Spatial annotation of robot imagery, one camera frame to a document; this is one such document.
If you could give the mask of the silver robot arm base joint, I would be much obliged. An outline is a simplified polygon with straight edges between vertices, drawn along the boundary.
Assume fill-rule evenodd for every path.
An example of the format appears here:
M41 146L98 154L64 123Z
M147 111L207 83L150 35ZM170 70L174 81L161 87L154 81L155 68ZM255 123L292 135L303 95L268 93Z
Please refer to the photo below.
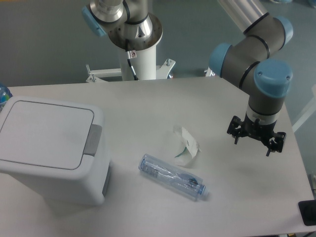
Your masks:
M83 19L98 37L126 23L140 24L148 14L147 0L91 0L81 10Z

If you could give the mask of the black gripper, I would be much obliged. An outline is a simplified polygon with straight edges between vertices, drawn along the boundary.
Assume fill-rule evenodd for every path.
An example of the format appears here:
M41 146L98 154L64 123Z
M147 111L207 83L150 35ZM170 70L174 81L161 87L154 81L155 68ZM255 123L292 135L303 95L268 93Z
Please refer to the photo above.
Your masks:
M286 140L286 132L274 132L276 122L268 125L262 125L259 123L259 119L255 121L250 118L245 118L242 121L238 116L233 116L227 133L234 138L234 144L236 145L239 138L250 137L268 147L266 156L270 153L281 153Z

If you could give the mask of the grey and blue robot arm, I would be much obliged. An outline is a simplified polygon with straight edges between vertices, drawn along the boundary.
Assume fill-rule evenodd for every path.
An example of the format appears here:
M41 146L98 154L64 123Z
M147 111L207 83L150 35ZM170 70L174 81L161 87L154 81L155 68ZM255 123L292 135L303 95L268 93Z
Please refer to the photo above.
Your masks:
M235 140L250 137L282 152L285 132L274 127L290 90L293 71L273 59L292 38L293 27L284 17L273 17L258 0L222 0L220 5L244 34L236 45L219 44L211 53L209 68L249 96L243 119L234 116L227 133Z

